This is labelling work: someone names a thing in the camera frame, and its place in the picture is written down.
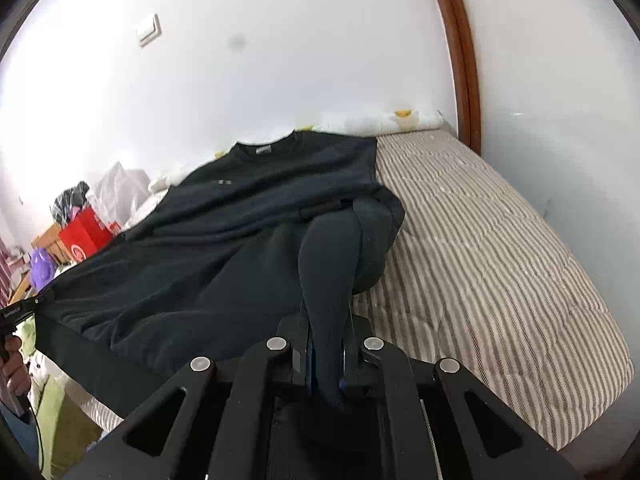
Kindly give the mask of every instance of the light switch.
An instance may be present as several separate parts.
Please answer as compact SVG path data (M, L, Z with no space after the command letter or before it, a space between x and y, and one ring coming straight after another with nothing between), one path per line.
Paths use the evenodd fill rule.
M162 34L157 14L150 14L136 27L138 44L143 47Z

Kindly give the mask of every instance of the purple object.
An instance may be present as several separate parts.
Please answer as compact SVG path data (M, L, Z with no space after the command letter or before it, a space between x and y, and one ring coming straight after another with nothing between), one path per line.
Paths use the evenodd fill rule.
M56 275L56 265L44 249L36 249L31 255L31 283L40 292Z

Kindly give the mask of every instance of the striped mattress cover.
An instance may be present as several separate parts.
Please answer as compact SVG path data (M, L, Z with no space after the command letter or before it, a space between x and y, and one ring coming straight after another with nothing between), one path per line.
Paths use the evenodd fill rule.
M565 446L634 373L582 267L500 175L445 132L380 137L377 173L406 218L384 276L354 297L356 313L411 357L455 357L556 449ZM104 430L119 424L64 379Z

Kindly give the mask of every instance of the person's arm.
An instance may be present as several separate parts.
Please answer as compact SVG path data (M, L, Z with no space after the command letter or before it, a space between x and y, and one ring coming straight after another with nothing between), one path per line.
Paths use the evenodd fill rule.
M22 341L18 336L13 335L7 338L4 348L9 354L9 360L4 362L0 358L2 376L8 380L7 386L18 397L31 389L31 377L19 352L21 346Z

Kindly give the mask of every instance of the round metal pin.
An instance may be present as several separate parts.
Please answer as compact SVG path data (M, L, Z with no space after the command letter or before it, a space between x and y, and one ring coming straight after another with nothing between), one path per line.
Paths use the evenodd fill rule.
M379 337L367 337L364 340L364 348L367 350L380 350L385 345Z
M287 340L281 337L272 337L267 341L269 350L283 350L287 346Z
M203 372L211 366L211 361L206 357L196 357L191 361L191 370L194 372Z
M460 370L460 363L451 357L445 357L440 361L440 370L447 374L454 374Z

